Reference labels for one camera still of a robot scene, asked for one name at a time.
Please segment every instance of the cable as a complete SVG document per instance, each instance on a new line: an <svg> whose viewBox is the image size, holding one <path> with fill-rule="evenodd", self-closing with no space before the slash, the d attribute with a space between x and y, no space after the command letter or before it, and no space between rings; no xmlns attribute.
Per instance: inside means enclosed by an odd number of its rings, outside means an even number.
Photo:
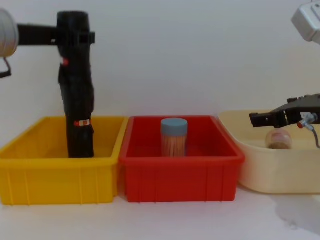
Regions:
<svg viewBox="0 0 320 240"><path fill-rule="evenodd" d="M320 149L318 134L317 134L317 132L316 132L315 129L313 129L312 132L313 132L313 135L314 135L314 138L315 138L315 145L316 145L316 147L317 147L318 149Z"/></svg>
<svg viewBox="0 0 320 240"><path fill-rule="evenodd" d="M5 62L6 67L8 68L8 70L5 71L5 72L0 72L0 79L11 76L11 66L10 66L10 63L8 62L8 60L7 60L6 57L4 57L3 60L4 60L4 62Z"/></svg>

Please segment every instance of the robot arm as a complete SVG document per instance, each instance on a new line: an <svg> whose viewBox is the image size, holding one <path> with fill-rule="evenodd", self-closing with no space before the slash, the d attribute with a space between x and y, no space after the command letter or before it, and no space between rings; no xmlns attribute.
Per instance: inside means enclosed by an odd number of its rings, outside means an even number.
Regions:
<svg viewBox="0 0 320 240"><path fill-rule="evenodd" d="M90 46L95 33L90 32L89 16L82 11L61 11L57 27L16 24L12 16L0 9L0 57L8 71L0 78L11 75L7 61L18 46L57 46L63 61L58 82L66 118L66 137L70 158L92 158L94 87L91 78Z"/></svg>
<svg viewBox="0 0 320 240"><path fill-rule="evenodd" d="M292 23L307 42L320 44L320 1L300 6ZM268 113L251 113L253 127L282 128L298 124L299 128L320 124L320 94L290 98L287 104Z"/></svg>
<svg viewBox="0 0 320 240"><path fill-rule="evenodd" d="M16 24L8 11L0 8L0 57L8 71L0 73L0 79L11 76L11 67L6 60L18 46L68 46L91 45L95 43L95 33L71 31L61 27L31 24Z"/></svg>

